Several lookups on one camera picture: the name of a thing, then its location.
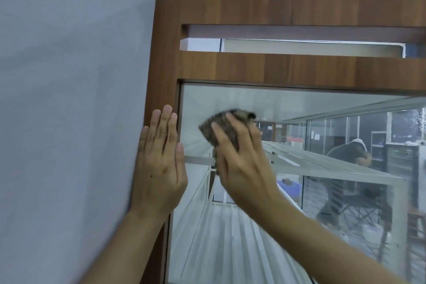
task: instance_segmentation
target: left hand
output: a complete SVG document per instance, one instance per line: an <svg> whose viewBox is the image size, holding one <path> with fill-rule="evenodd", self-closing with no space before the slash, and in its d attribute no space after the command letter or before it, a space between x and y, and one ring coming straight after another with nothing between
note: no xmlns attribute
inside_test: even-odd
<svg viewBox="0 0 426 284"><path fill-rule="evenodd" d="M184 148L177 143L177 115L171 106L154 110L142 129L130 211L165 221L178 206L188 184Z"/></svg>

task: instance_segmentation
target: wooden frame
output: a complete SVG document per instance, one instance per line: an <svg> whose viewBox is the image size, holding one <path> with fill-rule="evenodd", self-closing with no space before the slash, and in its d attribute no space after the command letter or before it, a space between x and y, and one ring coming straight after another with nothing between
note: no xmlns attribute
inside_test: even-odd
<svg viewBox="0 0 426 284"><path fill-rule="evenodd" d="M426 0L156 0L145 124L182 82L426 94L426 59L187 51L188 37L422 42ZM167 282L169 225L143 283Z"/></svg>

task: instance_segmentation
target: person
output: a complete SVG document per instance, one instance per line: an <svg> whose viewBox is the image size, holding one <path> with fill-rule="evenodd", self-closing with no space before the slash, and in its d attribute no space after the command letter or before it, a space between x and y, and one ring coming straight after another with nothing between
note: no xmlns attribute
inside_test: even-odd
<svg viewBox="0 0 426 284"><path fill-rule="evenodd" d="M333 148L327 156L364 167L368 167L371 164L371 155L367 151L364 142L359 138ZM347 202L351 206L371 207L375 205L375 200L381 193L380 188L375 184L359 183L358 195L344 195L343 182L340 179L321 180L327 191L328 200L318 212L316 216L317 221L339 228L339 215L344 202ZM354 182L349 181L348 185L354 186Z"/></svg>
<svg viewBox="0 0 426 284"><path fill-rule="evenodd" d="M258 128L227 119L238 134L237 152L223 130L217 168L223 187L255 222L271 235L319 284L406 283L373 259L341 241L297 210L276 184ZM187 185L183 146L177 143L176 114L165 106L152 114L141 133L131 207L110 243L81 284L137 284L154 241Z"/></svg>

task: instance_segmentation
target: fingernail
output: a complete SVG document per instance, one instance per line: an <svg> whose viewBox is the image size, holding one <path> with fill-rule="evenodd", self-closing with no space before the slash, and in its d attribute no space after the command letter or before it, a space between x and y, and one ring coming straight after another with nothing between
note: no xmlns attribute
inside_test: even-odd
<svg viewBox="0 0 426 284"><path fill-rule="evenodd" d="M158 118L160 115L161 115L161 110L159 110L159 109L155 109L155 110L152 112L152 117L153 117L153 118Z"/></svg>
<svg viewBox="0 0 426 284"><path fill-rule="evenodd" d="M164 106L164 108L163 108L163 111L164 111L166 114L168 114L168 113L170 113L170 112L172 112L172 111L173 111L173 108L172 108L172 106L171 106L171 105L165 105L165 106Z"/></svg>
<svg viewBox="0 0 426 284"><path fill-rule="evenodd" d="M183 153L184 152L184 144L179 142L178 145L176 145L176 151L179 152L179 153Z"/></svg>

